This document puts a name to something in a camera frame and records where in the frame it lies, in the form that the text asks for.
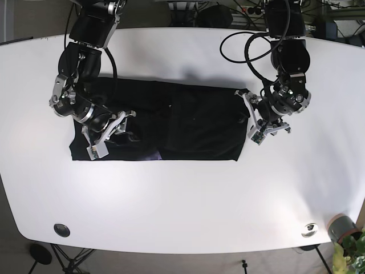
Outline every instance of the black garment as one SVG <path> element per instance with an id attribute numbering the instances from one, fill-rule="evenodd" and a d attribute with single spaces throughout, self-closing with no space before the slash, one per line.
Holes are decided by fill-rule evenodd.
<path id="1" fill-rule="evenodd" d="M 111 78 L 98 78 L 92 92 L 112 91 Z M 118 92 L 107 106 L 135 110 L 127 135 L 106 143 L 109 155 L 99 160 L 237 160 L 246 139 L 249 113 L 231 88 L 187 86 L 164 82 L 119 79 Z M 90 160 L 88 143 L 75 122 L 70 145 L 73 160 Z"/>

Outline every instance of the metal screw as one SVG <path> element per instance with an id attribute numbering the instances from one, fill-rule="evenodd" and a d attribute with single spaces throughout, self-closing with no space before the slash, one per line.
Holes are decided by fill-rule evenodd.
<path id="1" fill-rule="evenodd" d="M 297 100 L 297 102 L 303 102 L 303 96 L 301 94 L 298 94 L 297 97 L 295 98 L 295 100 Z"/>

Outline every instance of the metal bracket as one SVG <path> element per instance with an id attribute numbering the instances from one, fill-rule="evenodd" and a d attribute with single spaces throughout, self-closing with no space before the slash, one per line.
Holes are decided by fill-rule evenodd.
<path id="1" fill-rule="evenodd" d="M 276 135 L 276 133 L 279 130 L 286 130 L 288 133 L 290 133 L 290 126 L 288 123 L 285 122 L 282 122 L 282 125 L 279 127 L 277 127 L 276 125 L 271 125 L 271 126 L 266 126 L 263 129 L 263 127 L 260 126 L 257 122 L 255 110 L 253 109 L 253 106 L 250 102 L 250 100 L 254 99 L 252 92 L 249 92 L 248 94 L 247 93 L 243 94 L 237 90 L 235 94 L 240 96 L 244 100 L 245 105 L 248 108 L 251 117 L 253 118 L 254 126 L 248 133 L 248 137 L 252 141 L 260 145 L 269 134 Z"/>
<path id="2" fill-rule="evenodd" d="M 121 123 L 125 118 L 131 117 L 131 116 L 135 117 L 136 112 L 135 111 L 119 112 L 117 117 L 115 117 L 115 120 L 108 125 L 108 127 L 102 133 L 101 137 L 98 140 L 96 140 L 94 143 L 92 143 L 90 140 L 87 126 L 82 127 L 81 132 L 89 143 L 89 146 L 86 148 L 86 150 L 87 150 L 91 160 L 100 159 L 109 154 L 105 141 L 109 140 L 110 136 L 113 135 L 114 133 L 116 135 L 125 133 L 127 121 L 125 120 L 124 123 L 122 124 L 122 126 L 121 126 Z"/>
<path id="3" fill-rule="evenodd" d="M 68 78 L 63 74 L 57 75 L 55 85 L 53 86 L 52 97 L 50 99 L 50 106 L 54 106 L 59 102 L 59 99 L 62 96 L 62 92 L 66 87 L 67 79 Z"/>
<path id="4" fill-rule="evenodd" d="M 312 97 L 312 94 L 308 91 L 308 98 L 306 99 L 303 97 L 303 101 L 301 103 L 299 103 L 302 107 L 295 112 L 296 114 L 301 113 L 303 110 L 305 110 L 308 107 L 311 97 Z"/>

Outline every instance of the white table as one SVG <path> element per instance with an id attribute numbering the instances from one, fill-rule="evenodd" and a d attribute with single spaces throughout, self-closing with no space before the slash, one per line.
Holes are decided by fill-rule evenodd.
<path id="1" fill-rule="evenodd" d="M 232 30 L 118 30 L 109 48 L 120 77 L 244 88 L 261 83 L 220 56 Z M 224 47 L 244 58 L 248 36 Z M 250 56 L 269 44 L 256 39 Z M 63 37 L 0 47 L 0 173 L 20 233 L 29 239 L 150 253 L 245 252 L 329 241 L 335 214 L 358 217 L 365 197 L 365 51 L 307 39 L 310 107 L 286 116 L 238 162 L 73 162 L 72 118 L 48 106 Z M 270 57 L 254 63 L 275 79 Z M 111 75 L 105 53 L 102 75 Z M 313 237 L 303 227 L 317 223 Z M 65 224 L 67 238 L 54 224 Z"/>

